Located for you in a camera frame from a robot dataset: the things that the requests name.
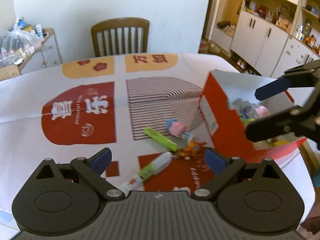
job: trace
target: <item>wooden chair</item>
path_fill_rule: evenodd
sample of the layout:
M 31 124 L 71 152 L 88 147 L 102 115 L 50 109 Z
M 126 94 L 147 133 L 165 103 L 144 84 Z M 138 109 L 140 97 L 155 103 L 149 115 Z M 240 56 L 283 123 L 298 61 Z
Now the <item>wooden chair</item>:
M 128 28 L 128 35 L 125 37 L 125 28 Z M 106 35 L 105 32 L 108 31 L 108 47 L 109 54 L 125 54 L 126 53 L 126 44 L 128 45 L 127 53 L 139 53 L 138 51 L 138 28 L 142 28 L 142 44 L 141 52 L 147 52 L 148 46 L 148 35 L 149 35 L 149 21 L 142 18 L 115 18 L 100 22 L 91 28 L 92 41 L 94 54 L 96 57 L 100 57 L 100 49 L 98 43 L 98 33 L 102 33 L 102 48 L 103 54 L 107 55 L 107 46 L 106 46 Z M 112 40 L 112 30 L 114 30 L 115 40 Z M 119 37 L 118 32 L 121 33 L 121 53 L 119 51 Z

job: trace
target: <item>open box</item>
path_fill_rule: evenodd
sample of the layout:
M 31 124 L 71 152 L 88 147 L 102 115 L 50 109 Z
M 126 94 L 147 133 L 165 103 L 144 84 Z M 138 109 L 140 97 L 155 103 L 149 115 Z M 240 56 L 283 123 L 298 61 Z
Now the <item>open box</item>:
M 274 79 L 261 76 L 211 71 L 204 86 L 200 109 L 207 129 L 217 151 L 226 157 L 239 156 L 247 162 L 259 163 L 263 158 L 278 159 L 292 153 L 306 140 L 305 137 L 264 150 L 256 150 L 254 143 L 245 135 L 245 127 L 235 109 L 229 109 L 229 103 L 237 98 L 252 104 L 263 105 L 271 114 L 293 106 L 289 93 L 281 93 L 264 101 L 255 97 L 255 90 Z

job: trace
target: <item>cabinet handle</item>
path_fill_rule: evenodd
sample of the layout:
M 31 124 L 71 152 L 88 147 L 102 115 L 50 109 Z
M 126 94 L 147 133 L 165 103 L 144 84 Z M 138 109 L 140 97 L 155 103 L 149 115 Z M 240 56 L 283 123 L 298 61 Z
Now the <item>cabinet handle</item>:
M 310 57 L 310 55 L 308 55 L 308 57 L 307 57 L 307 59 L 306 59 L 306 62 L 305 62 L 305 64 L 307 63 L 307 61 L 308 61 L 309 57 Z

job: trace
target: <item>ribbed gray panel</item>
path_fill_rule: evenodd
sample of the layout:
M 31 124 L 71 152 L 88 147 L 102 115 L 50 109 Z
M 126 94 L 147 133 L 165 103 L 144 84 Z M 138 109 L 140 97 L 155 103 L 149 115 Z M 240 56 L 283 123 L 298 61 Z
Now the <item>ribbed gray panel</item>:
M 20 233 L 15 240 L 302 240 L 296 232 L 278 236 L 249 235 L 223 221 L 209 202 L 187 192 L 132 192 L 110 202 L 89 226 L 64 236 Z

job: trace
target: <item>pink toy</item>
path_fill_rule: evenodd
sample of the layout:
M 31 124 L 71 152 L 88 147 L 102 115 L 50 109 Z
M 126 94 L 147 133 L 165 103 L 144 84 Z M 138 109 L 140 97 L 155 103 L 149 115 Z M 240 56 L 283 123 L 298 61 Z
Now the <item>pink toy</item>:
M 169 128 L 171 135 L 180 137 L 180 134 L 186 130 L 186 126 L 182 122 L 172 122 Z
M 267 116 L 271 115 L 270 111 L 264 106 L 260 106 L 259 108 L 256 108 L 255 110 L 256 110 L 259 118 L 263 118 L 263 117 L 267 117 Z

